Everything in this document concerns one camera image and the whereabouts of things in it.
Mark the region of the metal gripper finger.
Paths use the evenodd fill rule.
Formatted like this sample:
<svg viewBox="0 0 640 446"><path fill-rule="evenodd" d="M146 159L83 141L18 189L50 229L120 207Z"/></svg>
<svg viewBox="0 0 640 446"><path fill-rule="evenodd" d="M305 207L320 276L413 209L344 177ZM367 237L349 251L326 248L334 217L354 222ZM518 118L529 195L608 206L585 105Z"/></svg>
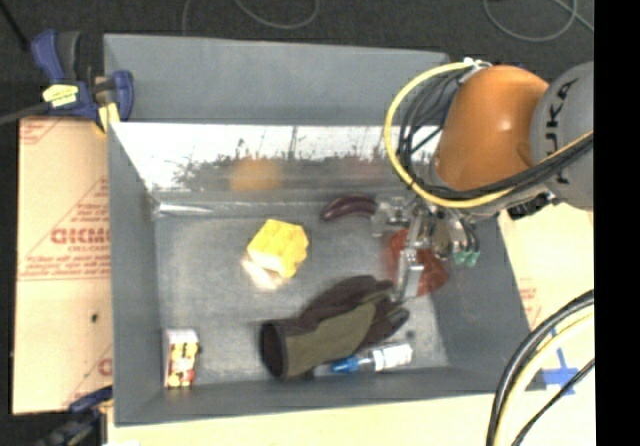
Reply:
<svg viewBox="0 0 640 446"><path fill-rule="evenodd" d="M371 234L373 237L381 237L388 227L397 223L398 207L388 202L381 202L371 216Z"/></svg>
<svg viewBox="0 0 640 446"><path fill-rule="evenodd" d="M398 260L397 295L400 299L415 298L419 293L424 264L418 261L418 250L404 248Z"/></svg>

